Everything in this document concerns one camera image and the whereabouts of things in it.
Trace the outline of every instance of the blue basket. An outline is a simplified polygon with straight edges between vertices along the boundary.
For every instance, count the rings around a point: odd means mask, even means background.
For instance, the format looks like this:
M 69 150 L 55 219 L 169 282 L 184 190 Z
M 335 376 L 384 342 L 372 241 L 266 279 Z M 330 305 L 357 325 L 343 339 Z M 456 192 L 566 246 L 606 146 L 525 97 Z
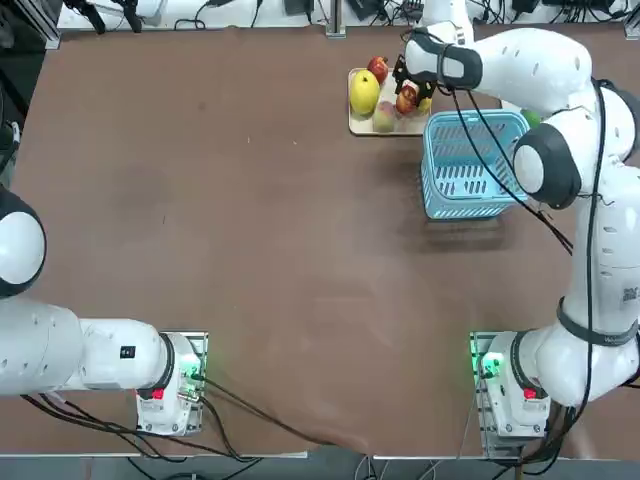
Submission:
M 521 200 L 511 168 L 475 110 L 463 111 L 465 123 L 485 163 Z M 482 115 L 509 158 L 516 142 L 529 130 L 527 120 L 508 110 L 482 110 Z M 422 191 L 427 215 L 434 219 L 494 217 L 515 203 L 485 171 L 462 129 L 457 112 L 433 115 L 424 133 Z

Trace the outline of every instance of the black cable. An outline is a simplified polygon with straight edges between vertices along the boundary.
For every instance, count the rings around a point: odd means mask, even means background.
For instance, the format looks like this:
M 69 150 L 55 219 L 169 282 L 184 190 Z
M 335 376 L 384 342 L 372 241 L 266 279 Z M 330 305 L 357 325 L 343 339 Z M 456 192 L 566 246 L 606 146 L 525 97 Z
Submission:
M 575 412 L 575 409 L 573 409 L 573 408 L 566 408 L 565 409 L 565 414 L 564 414 L 564 419 L 563 419 L 563 426 L 566 425 L 567 422 L 573 421 L 574 412 Z M 551 435 L 551 429 L 549 429 L 549 432 L 547 432 L 546 441 L 548 441 L 548 436 L 549 435 Z M 523 473 L 525 475 L 530 475 L 532 477 L 539 477 L 540 475 L 544 475 L 549 470 L 551 470 L 551 468 L 558 461 L 558 457 L 560 456 L 560 451 L 561 450 L 562 450 L 562 442 L 560 442 L 558 444 L 558 446 L 555 448 L 555 451 L 554 451 L 554 453 L 553 453 L 553 455 L 551 457 L 551 461 L 542 470 L 538 470 L 537 472 L 526 472 L 525 471 Z
M 217 388 L 218 390 L 220 390 L 221 392 L 223 392 L 224 394 L 228 395 L 229 397 L 233 398 L 234 400 L 236 400 L 237 402 L 241 403 L 243 406 L 245 406 L 246 408 L 252 410 L 256 415 L 258 415 L 259 417 L 261 417 L 263 420 L 266 420 L 268 422 L 271 422 L 277 426 L 279 426 L 280 428 L 282 428 L 283 430 L 291 433 L 292 435 L 295 435 L 297 437 L 302 438 L 303 440 L 306 440 L 308 442 L 312 442 L 312 443 L 316 443 L 318 445 L 334 445 L 331 442 L 326 442 L 324 440 L 320 440 L 318 438 L 312 437 L 310 435 L 307 435 L 305 433 L 302 433 L 301 431 L 287 425 L 286 423 L 278 420 L 277 418 L 269 415 L 268 413 L 264 412 L 263 410 L 260 410 L 258 407 L 250 404 L 249 402 L 247 402 L 246 400 L 242 399 L 241 397 L 239 397 L 238 395 L 236 395 L 235 393 L 227 390 L 225 387 L 223 387 L 222 385 L 214 382 L 213 380 L 209 380 L 206 377 L 203 377 L 201 375 L 192 375 L 192 377 L 194 380 L 200 380 L 202 382 L 205 382 L 209 385 L 211 385 L 214 388 Z
M 215 407 L 213 406 L 213 404 L 207 400 L 204 397 L 200 398 L 200 401 L 202 402 L 202 404 L 207 407 L 207 409 L 209 410 L 209 412 L 211 412 L 211 415 L 213 415 L 213 418 L 216 422 L 216 425 L 218 426 L 218 430 L 220 432 L 220 438 L 222 439 L 222 443 L 224 444 L 225 448 L 227 449 L 227 451 L 229 452 L 229 454 L 238 462 L 242 462 L 242 463 L 247 463 L 247 462 L 252 462 L 254 460 L 254 458 L 251 457 L 242 457 L 240 456 L 240 454 L 231 446 L 231 442 L 229 441 L 229 437 L 227 436 L 227 432 L 224 429 L 224 425 L 222 424 L 222 419 L 220 418 L 220 415 L 218 414 L 218 411 L 215 409 Z
M 263 0 L 257 0 L 256 2 L 256 14 L 253 16 L 253 20 L 251 21 L 251 28 L 256 24 L 256 20 L 258 19 L 258 12 L 260 11 L 260 7 L 262 6 Z
M 169 462 L 169 463 L 183 463 L 185 462 L 187 459 L 186 457 L 183 459 L 175 459 L 175 458 L 169 458 L 163 454 L 160 453 L 160 451 L 158 451 L 158 449 L 156 449 L 156 447 L 154 447 L 146 438 L 141 437 L 137 434 L 133 435 L 134 437 L 136 437 L 138 440 L 144 442 L 149 449 L 151 449 L 151 451 L 153 453 L 156 454 L 156 456 L 150 455 L 148 452 L 144 451 L 142 448 L 140 448 L 138 445 L 136 445 L 135 442 L 132 442 L 130 439 L 128 439 L 127 437 L 125 437 L 123 434 L 118 433 L 113 427 L 116 428 L 125 428 L 122 425 L 119 425 L 117 423 L 113 423 L 113 422 L 105 422 L 103 420 L 100 420 L 96 417 L 94 417 L 93 415 L 90 415 L 88 412 L 84 411 L 82 408 L 80 408 L 78 405 L 76 405 L 75 403 L 69 402 L 67 400 L 65 400 L 66 405 L 68 405 L 69 407 L 73 408 L 74 410 L 76 410 L 77 412 L 80 413 L 80 415 L 77 415 L 73 412 L 69 412 L 61 407 L 59 407 L 58 405 L 56 405 L 53 401 L 51 401 L 51 399 L 49 397 L 47 397 L 44 394 L 40 394 L 40 398 L 42 398 L 42 400 L 54 411 L 58 412 L 61 415 L 66 415 L 68 417 L 77 419 L 77 420 L 90 420 L 93 423 L 96 423 L 98 425 L 103 426 L 105 429 L 107 429 L 109 431 L 109 433 L 113 433 L 114 435 L 120 437 L 122 440 L 124 440 L 125 442 L 127 442 L 129 445 L 131 445 L 136 451 L 138 451 L 138 453 L 140 453 L 143 457 L 146 458 L 150 458 L 152 460 L 164 460 L 165 462 Z
M 242 467 L 240 470 L 233 472 L 230 475 L 227 475 L 226 477 L 222 477 L 220 480 L 231 480 L 234 477 L 237 477 L 238 475 L 240 475 L 243 472 L 246 472 L 247 470 L 249 470 L 250 468 L 254 467 L 255 465 L 257 465 L 258 463 L 260 463 L 262 460 L 264 460 L 264 458 L 256 458 L 253 462 L 251 462 L 249 465 Z
M 471 103 L 473 104 L 473 107 L 476 110 L 476 113 L 478 114 L 478 116 L 480 117 L 480 120 L 482 121 L 482 123 L 484 124 L 485 128 L 487 129 L 487 131 L 489 132 L 489 134 L 491 135 L 491 138 L 493 138 L 494 143 L 498 146 L 498 149 L 500 149 L 500 153 L 502 154 L 502 157 L 504 159 L 504 161 L 507 163 L 507 166 L 511 169 L 511 172 L 514 174 L 515 176 L 515 170 L 513 165 L 511 165 L 511 162 L 509 161 L 509 156 L 506 154 L 506 152 L 504 151 L 504 148 L 502 147 L 502 145 L 500 144 L 500 141 L 498 140 L 498 138 L 496 137 L 496 135 L 493 133 L 493 130 L 491 129 L 491 127 L 489 126 L 489 123 L 487 122 L 487 120 L 484 118 L 484 115 L 482 114 L 482 111 L 480 110 L 480 108 L 478 107 L 478 103 L 476 102 L 475 97 L 473 96 L 473 94 L 470 91 L 467 91 L 467 95 L 469 96 L 469 100 L 471 100 Z M 558 241 L 562 244 L 562 246 L 565 248 L 565 250 L 567 250 L 567 252 L 571 255 L 573 252 L 573 244 L 569 241 L 569 239 L 555 226 L 553 225 L 543 214 L 542 212 L 535 212 L 533 209 L 530 209 L 529 213 L 532 213 L 538 220 L 540 220 L 549 230 L 551 230 L 551 233 L 553 233 L 553 235 L 558 239 Z
M 207 1 L 207 2 L 203 3 L 200 6 L 200 8 L 198 8 L 198 11 L 196 12 L 195 17 L 193 17 L 193 18 L 179 18 L 178 20 L 176 20 L 175 23 L 173 24 L 173 29 L 177 30 L 178 29 L 178 25 L 181 24 L 181 23 L 193 23 L 193 25 L 194 25 L 196 30 L 206 30 L 207 29 L 207 24 L 204 23 L 202 20 L 200 20 L 198 18 L 198 16 L 207 7 L 213 7 L 211 1 Z
M 469 144 L 471 145 L 471 148 L 473 149 L 473 152 L 476 154 L 476 157 L 478 158 L 478 160 L 480 160 L 480 163 L 482 164 L 482 166 L 484 167 L 484 169 L 487 171 L 487 173 L 491 176 L 491 178 L 498 184 L 498 186 L 504 190 L 518 205 L 520 205 L 522 208 L 524 208 L 527 212 L 529 212 L 531 215 L 533 215 L 535 218 L 537 218 L 540 222 L 542 222 L 547 228 L 549 228 L 549 230 L 554 234 L 554 236 L 558 239 L 558 241 L 560 242 L 560 244 L 565 248 L 565 250 L 567 250 L 567 252 L 571 253 L 571 242 L 569 242 L 569 240 L 566 239 L 566 237 L 562 234 L 562 232 L 560 232 L 553 224 L 551 224 L 551 222 L 549 222 L 549 220 L 547 220 L 547 218 L 540 212 L 536 212 L 533 208 L 531 208 L 529 205 L 527 205 L 525 202 L 523 202 L 522 200 L 520 200 L 515 193 L 513 193 L 511 191 L 511 189 L 507 188 L 507 186 L 498 178 L 498 176 L 493 173 L 493 171 L 489 168 L 489 165 L 487 164 L 487 162 L 484 160 L 484 158 L 482 158 L 482 155 L 480 154 L 480 151 L 478 150 L 478 148 L 475 145 L 475 142 L 473 141 L 473 139 L 471 138 L 471 132 L 469 132 L 469 129 L 466 125 L 466 122 L 464 121 L 464 118 L 462 117 L 462 111 L 460 109 L 460 104 L 458 102 L 458 98 L 455 94 L 455 90 L 451 90 L 451 95 L 453 96 L 453 102 L 456 105 L 456 111 L 458 113 L 458 118 L 460 119 L 460 124 L 462 126 L 462 129 L 464 130 L 464 133 L 467 137 L 467 140 L 469 141 Z M 495 135 L 493 135 L 493 131 L 491 130 L 491 128 L 489 128 L 489 133 L 491 133 L 491 135 L 493 136 L 494 140 L 496 141 L 496 144 L 498 145 L 498 147 L 501 150 L 502 155 L 505 158 L 505 161 L 507 163 L 510 163 L 508 161 L 508 156 L 506 155 L 506 153 L 504 152 L 504 150 L 502 149 L 502 145 L 500 145 L 500 142 L 498 142 L 498 139 L 495 138 Z
M 566 6 L 567 6 L 567 2 L 566 0 L 563 0 L 562 6 L 560 7 L 560 11 L 555 17 L 553 17 L 553 19 L 549 23 L 554 23 L 558 18 L 560 18 L 560 15 L 562 15 L 563 13 L 567 13 L 565 10 Z
M 493 476 L 493 478 L 491 478 L 491 480 L 498 480 L 502 475 L 504 475 L 505 473 L 507 473 L 509 470 L 511 470 L 513 467 L 512 466 L 506 466 L 504 467 L 502 470 L 500 470 L 496 475 Z
M 125 458 L 125 460 L 127 462 L 129 462 L 131 464 L 131 466 L 133 468 L 135 468 L 136 470 L 138 470 L 138 472 L 140 472 L 140 474 L 142 474 L 143 476 L 147 477 L 149 480 L 158 480 L 156 477 L 154 477 L 153 475 L 151 475 L 150 473 L 145 472 L 142 467 L 139 467 L 138 464 L 136 462 L 134 462 L 133 460 L 131 460 L 129 457 Z
M 187 440 L 182 440 L 180 438 L 177 437 L 171 437 L 168 435 L 160 435 L 159 433 L 153 433 L 153 432 L 147 432 L 147 431 L 143 431 L 143 430 L 132 430 L 129 428 L 121 428 L 121 426 L 115 427 L 115 425 L 113 426 L 112 429 L 107 429 L 104 428 L 102 426 L 98 426 L 95 423 L 92 423 L 91 421 L 82 421 L 82 420 L 78 420 L 75 418 L 71 418 L 68 417 L 66 415 L 62 415 L 52 409 L 47 408 L 45 405 L 42 405 L 40 402 L 38 402 L 37 400 L 35 400 L 34 398 L 30 397 L 29 395 L 21 395 L 21 397 L 26 400 L 27 402 L 29 402 L 31 405 L 33 405 L 35 408 L 37 408 L 38 410 L 46 413 L 47 415 L 56 418 L 58 420 L 62 420 L 63 422 L 67 422 L 67 423 L 71 423 L 73 425 L 78 425 L 81 427 L 85 427 L 91 430 L 96 430 L 98 432 L 107 432 L 107 433 L 112 433 L 115 434 L 117 433 L 122 433 L 122 434 L 127 434 L 127 435 L 134 435 L 134 436 L 145 436 L 145 437 L 153 437 L 153 438 L 160 438 L 162 440 L 166 440 L 168 442 L 172 442 L 172 443 L 177 443 L 178 445 L 183 445 L 185 447 L 191 447 L 191 448 L 195 448 L 198 450 L 203 450 L 205 452 L 209 452 L 209 453 L 215 453 L 216 455 L 222 455 L 223 457 L 228 457 L 228 458 L 233 458 L 231 457 L 229 454 L 221 451 L 221 450 L 217 450 L 215 448 L 211 448 L 208 447 L 206 445 L 201 445 L 198 443 L 194 443 L 194 442 L 189 442 Z

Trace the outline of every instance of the table surface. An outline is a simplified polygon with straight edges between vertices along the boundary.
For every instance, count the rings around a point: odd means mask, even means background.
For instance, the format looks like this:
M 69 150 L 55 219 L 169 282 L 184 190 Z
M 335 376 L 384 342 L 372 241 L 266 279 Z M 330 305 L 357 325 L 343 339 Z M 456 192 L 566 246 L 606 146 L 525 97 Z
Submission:
M 638 45 L 621 28 L 561 27 L 591 50 L 596 76 L 638 94 Z M 89 35 L 48 53 L 15 181 L 49 239 L 30 296 L 84 317 L 207 330 L 211 378 L 317 437 L 455 456 L 473 391 L 469 332 L 552 322 L 569 258 L 521 210 L 428 222 L 421 139 L 349 133 L 346 75 L 395 58 L 398 34 Z M 572 235 L 570 212 L 554 218 Z M 639 459 L 626 438 L 640 428 L 637 395 L 591 404 L 565 454 Z M 135 424 L 131 392 L 73 398 Z M 311 446 L 218 403 L 243 452 Z M 131 451 L 19 399 L 0 406 L 2 453 Z M 219 446 L 206 426 L 196 440 Z M 481 452 L 472 414 L 463 455 Z

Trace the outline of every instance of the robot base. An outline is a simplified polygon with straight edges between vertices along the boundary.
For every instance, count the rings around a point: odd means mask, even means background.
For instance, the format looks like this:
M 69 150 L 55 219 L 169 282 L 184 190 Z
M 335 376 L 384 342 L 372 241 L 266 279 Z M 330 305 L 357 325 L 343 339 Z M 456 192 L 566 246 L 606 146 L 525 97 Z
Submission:
M 164 390 L 142 398 L 136 392 L 138 429 L 159 435 L 184 436 L 202 430 L 204 383 L 191 375 L 206 376 L 209 334 L 206 332 L 163 332 L 175 350 L 173 374 Z
M 532 439 L 545 435 L 551 401 L 527 399 L 511 371 L 515 332 L 471 332 L 476 401 L 484 453 L 489 458 L 519 457 Z

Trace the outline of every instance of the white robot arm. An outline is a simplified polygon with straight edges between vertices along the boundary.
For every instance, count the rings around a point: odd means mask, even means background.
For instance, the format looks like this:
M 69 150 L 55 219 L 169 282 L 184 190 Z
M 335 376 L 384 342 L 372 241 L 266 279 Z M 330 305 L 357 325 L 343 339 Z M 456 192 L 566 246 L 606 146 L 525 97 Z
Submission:
M 640 170 L 624 164 L 640 146 L 640 103 L 602 88 L 600 111 L 589 52 L 540 29 L 509 30 L 473 41 L 464 1 L 427 2 L 423 27 L 405 50 L 408 77 L 497 97 L 547 117 L 523 136 L 513 164 L 523 190 L 553 208 L 575 205 L 571 283 L 553 325 L 503 332 L 485 359 L 498 434 L 544 435 L 550 399 L 579 406 L 587 379 L 587 232 L 606 115 L 592 248 L 593 355 L 589 400 L 638 372 Z
M 33 209 L 0 189 L 0 395 L 135 389 L 141 428 L 198 431 L 202 385 L 191 376 L 204 365 L 184 335 L 129 319 L 78 319 L 19 295 L 42 271 L 46 247 Z

